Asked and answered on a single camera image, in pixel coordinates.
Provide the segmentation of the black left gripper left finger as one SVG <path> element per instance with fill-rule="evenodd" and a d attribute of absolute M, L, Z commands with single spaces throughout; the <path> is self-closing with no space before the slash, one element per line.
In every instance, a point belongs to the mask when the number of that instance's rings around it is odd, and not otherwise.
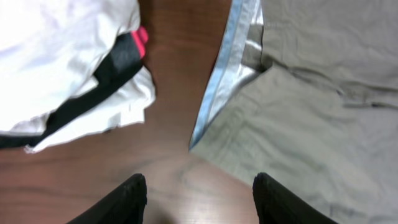
<path fill-rule="evenodd" d="M 146 179 L 134 174 L 68 224 L 142 224 L 146 205 Z"/>

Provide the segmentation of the white garment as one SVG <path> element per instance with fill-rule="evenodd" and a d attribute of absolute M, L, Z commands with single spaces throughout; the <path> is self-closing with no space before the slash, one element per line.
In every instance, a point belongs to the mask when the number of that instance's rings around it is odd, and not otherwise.
<path fill-rule="evenodd" d="M 146 67 L 98 106 L 75 118 L 36 146 L 26 146 L 34 154 L 47 147 L 68 143 L 84 136 L 103 133 L 145 121 L 144 110 L 155 101 L 155 85 Z"/>
<path fill-rule="evenodd" d="M 1 132 L 41 133 L 140 19 L 136 0 L 2 0 Z"/>

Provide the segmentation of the black garment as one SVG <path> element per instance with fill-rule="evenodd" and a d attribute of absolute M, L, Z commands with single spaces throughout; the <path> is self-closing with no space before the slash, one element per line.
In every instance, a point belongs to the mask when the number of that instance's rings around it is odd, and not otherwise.
<path fill-rule="evenodd" d="M 36 146 L 75 118 L 98 106 L 131 80 L 143 67 L 131 33 L 117 37 L 114 47 L 95 70 L 98 84 L 87 93 L 64 102 L 52 112 L 40 135 L 1 134 L 1 148 Z"/>

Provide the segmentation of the white bottom garment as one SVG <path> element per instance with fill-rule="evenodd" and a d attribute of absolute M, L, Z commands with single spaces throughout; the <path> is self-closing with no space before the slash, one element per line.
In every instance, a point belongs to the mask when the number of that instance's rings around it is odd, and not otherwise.
<path fill-rule="evenodd" d="M 155 101 L 155 85 L 146 67 L 98 106 L 75 118 L 36 146 L 26 146 L 34 154 L 47 147 L 68 143 L 84 136 L 103 133 L 145 121 L 144 110 Z"/>

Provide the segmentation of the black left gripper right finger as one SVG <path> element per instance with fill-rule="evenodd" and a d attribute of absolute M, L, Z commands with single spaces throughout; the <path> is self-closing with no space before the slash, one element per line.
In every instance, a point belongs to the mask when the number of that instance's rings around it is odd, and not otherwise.
<path fill-rule="evenodd" d="M 254 178 L 252 194 L 260 224 L 336 224 L 265 172 Z"/>

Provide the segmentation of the red garment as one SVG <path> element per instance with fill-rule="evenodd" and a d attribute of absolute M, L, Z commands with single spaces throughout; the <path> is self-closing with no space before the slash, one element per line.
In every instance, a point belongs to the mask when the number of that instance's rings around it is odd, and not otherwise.
<path fill-rule="evenodd" d="M 136 44 L 140 59 L 143 59 L 146 54 L 146 43 L 149 40 L 148 33 L 143 26 L 131 32 L 131 37 Z"/>

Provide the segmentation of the khaki grey shorts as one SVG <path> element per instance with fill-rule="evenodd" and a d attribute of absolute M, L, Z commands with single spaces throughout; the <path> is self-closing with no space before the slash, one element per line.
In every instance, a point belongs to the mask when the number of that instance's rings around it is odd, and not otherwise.
<path fill-rule="evenodd" d="M 190 152 L 336 223 L 396 223 L 397 0 L 233 1 Z"/>

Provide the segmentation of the white top garment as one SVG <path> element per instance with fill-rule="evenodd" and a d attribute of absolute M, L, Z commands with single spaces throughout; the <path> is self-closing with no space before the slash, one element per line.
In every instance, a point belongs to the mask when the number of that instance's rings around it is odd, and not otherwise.
<path fill-rule="evenodd" d="M 2 0 L 1 132 L 41 133 L 140 19 L 136 0 Z"/>

